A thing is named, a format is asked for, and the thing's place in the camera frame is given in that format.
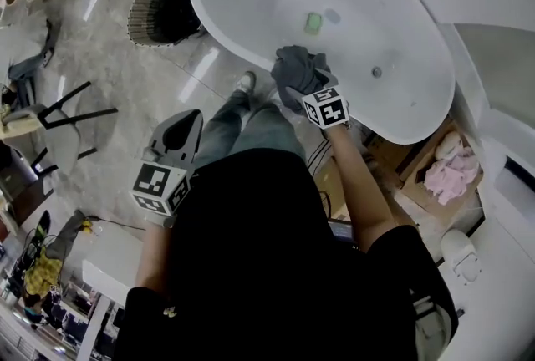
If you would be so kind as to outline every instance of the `white bathtub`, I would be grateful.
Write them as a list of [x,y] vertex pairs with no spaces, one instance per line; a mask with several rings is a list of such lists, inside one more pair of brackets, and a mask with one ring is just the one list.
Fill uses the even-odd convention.
[[[282,46],[326,53],[353,117],[395,143],[423,140],[451,106],[451,57],[419,0],[191,1],[217,41],[268,71]],[[324,16],[317,36],[303,30],[311,12]]]

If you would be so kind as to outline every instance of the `marble floor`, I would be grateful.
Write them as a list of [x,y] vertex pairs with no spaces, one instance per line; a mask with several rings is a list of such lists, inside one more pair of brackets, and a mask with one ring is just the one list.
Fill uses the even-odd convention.
[[[90,0],[47,0],[41,5],[59,29],[59,36],[52,61],[37,77],[37,100],[52,104],[62,92],[90,80],[92,86],[69,101],[65,112],[74,115],[114,106],[119,113],[78,124],[82,148],[95,146],[99,151],[80,160],[71,175],[55,172],[47,178],[54,194],[27,221],[27,230],[44,208],[52,214],[53,230],[58,230],[75,208],[143,227],[142,211],[133,204],[127,189],[130,167],[140,157],[152,130],[186,109],[201,109],[206,122],[246,70],[257,73],[262,92],[273,88],[268,72],[228,52],[208,34],[171,48],[134,45],[126,31],[132,1],[98,0],[89,15]],[[287,111],[284,114],[310,155],[322,140],[319,130],[305,118]],[[428,246],[434,257],[439,257],[436,242],[444,229],[422,211],[414,211],[413,216],[423,221],[430,237],[435,238]],[[141,231],[131,231],[137,237],[142,235]],[[72,263],[83,256],[90,241],[81,243],[86,245]]]

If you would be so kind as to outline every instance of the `laundry basket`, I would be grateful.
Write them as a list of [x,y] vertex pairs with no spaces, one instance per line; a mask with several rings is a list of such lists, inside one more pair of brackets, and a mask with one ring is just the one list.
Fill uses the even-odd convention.
[[128,17],[130,39],[142,46],[178,44],[200,29],[190,0],[134,0]]

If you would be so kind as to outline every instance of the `pink clothes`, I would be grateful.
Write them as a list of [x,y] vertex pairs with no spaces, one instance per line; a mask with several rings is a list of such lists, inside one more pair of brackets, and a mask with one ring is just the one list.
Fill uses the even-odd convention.
[[464,195],[479,171],[479,162],[470,147],[465,147],[451,160],[438,160],[425,173],[424,185],[438,195],[441,205]]

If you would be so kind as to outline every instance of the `sponge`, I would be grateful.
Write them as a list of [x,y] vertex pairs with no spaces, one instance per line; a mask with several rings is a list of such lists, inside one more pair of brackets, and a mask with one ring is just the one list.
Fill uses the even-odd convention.
[[313,36],[319,34],[323,23],[323,18],[319,13],[311,12],[308,14],[307,23],[304,26],[304,32]]

